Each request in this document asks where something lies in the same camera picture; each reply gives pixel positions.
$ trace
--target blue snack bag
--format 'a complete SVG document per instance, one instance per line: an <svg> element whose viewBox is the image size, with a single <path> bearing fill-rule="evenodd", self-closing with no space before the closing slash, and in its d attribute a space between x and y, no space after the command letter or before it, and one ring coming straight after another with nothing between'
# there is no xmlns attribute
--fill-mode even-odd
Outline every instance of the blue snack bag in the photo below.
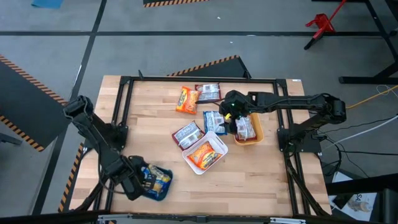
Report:
<svg viewBox="0 0 398 224"><path fill-rule="evenodd" d="M217 135L226 135L223 115L217 111L204 111L203 118L205 120L205 132L214 131Z"/></svg>

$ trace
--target food package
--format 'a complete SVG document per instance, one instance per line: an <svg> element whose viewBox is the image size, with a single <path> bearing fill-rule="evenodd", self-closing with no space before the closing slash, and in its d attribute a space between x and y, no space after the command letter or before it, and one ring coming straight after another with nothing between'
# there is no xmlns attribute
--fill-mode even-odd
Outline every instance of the food package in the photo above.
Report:
<svg viewBox="0 0 398 224"><path fill-rule="evenodd" d="M204 111L205 132L214 131L217 135L225 135L226 129L223 126L224 117L217 111Z"/></svg>
<svg viewBox="0 0 398 224"><path fill-rule="evenodd" d="M147 194L158 199L160 194L167 191L171 182L171 178L167 174L152 164L141 167L141 171L144 174L143 187Z"/></svg>
<svg viewBox="0 0 398 224"><path fill-rule="evenodd" d="M219 84L195 85L195 89L200 91L198 101L220 101L221 91Z"/></svg>
<svg viewBox="0 0 398 224"><path fill-rule="evenodd" d="M192 121L190 124L173 133L172 137L182 150L186 150L204 135L205 133Z"/></svg>
<svg viewBox="0 0 398 224"><path fill-rule="evenodd" d="M250 116L241 117L235 120L237 139L238 140L252 140L256 139L256 133L254 132L253 125L251 123Z"/></svg>
<svg viewBox="0 0 398 224"><path fill-rule="evenodd" d="M183 86L180 99L176 107L176 111L186 112L191 114L197 113L197 104L199 98L199 91L191 90L188 87Z"/></svg>
<svg viewBox="0 0 398 224"><path fill-rule="evenodd" d="M198 168L206 170L214 162L216 162L222 155L217 153L210 142L201 145L195 152L188 155L190 159Z"/></svg>

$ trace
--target orange plastic tray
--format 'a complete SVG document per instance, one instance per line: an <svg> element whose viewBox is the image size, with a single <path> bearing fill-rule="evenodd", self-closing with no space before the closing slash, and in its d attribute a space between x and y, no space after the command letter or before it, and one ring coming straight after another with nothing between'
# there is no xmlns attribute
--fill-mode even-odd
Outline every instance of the orange plastic tray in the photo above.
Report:
<svg viewBox="0 0 398 224"><path fill-rule="evenodd" d="M244 141L244 140L237 140L236 136L234 136L235 143L239 146L249 146L249 145L252 145L255 143L259 143L262 140L264 140L264 132L262 131L259 114L257 114L257 113L250 114L250 119L251 119L251 123L253 124L253 129L254 129L254 132L256 133L257 138Z"/></svg>

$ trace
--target yellow cable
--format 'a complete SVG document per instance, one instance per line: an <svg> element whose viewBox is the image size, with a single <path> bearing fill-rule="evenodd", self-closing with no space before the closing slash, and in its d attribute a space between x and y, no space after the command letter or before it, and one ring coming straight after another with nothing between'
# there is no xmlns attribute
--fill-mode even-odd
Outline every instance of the yellow cable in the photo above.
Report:
<svg viewBox="0 0 398 224"><path fill-rule="evenodd" d="M384 91L384 92L381 92L381 93L379 93L379 94L376 94L376 95L374 95L374 96L371 96L371 97L369 97L369 98L366 99L366 100L360 101L359 103L356 103L356 104L351 105L351 106L347 106L346 109L347 109L347 110L348 110L348 109L352 109L352 108L354 108L354 107L356 107L356 106L358 106L358 105L360 105L360 104L363 104L363 103L365 103L365 102L367 102L367 101L369 101L369 100L371 100L371 99L373 99L373 98L376 98L376 97L378 97L378 96L380 96L380 95L382 95L382 94L388 93L388 92L390 92L390 91L392 91L393 89L396 89L396 88L398 88L398 85L396 85L396 86L394 86L394 87L392 87L392 88L390 88L390 89L388 89L388 90L386 90L386 91Z"/></svg>

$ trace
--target orange snack bag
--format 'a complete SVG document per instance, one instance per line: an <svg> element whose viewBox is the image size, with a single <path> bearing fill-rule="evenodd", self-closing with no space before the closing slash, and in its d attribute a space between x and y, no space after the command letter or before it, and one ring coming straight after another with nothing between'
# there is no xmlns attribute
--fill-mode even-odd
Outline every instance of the orange snack bag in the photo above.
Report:
<svg viewBox="0 0 398 224"><path fill-rule="evenodd" d="M221 154L214 151L211 144L207 141L187 157L197 167L206 170L221 157Z"/></svg>
<svg viewBox="0 0 398 224"><path fill-rule="evenodd" d="M199 98L199 91L191 90L183 86L180 99L178 100L176 111L186 112L191 114L197 113L197 104Z"/></svg>

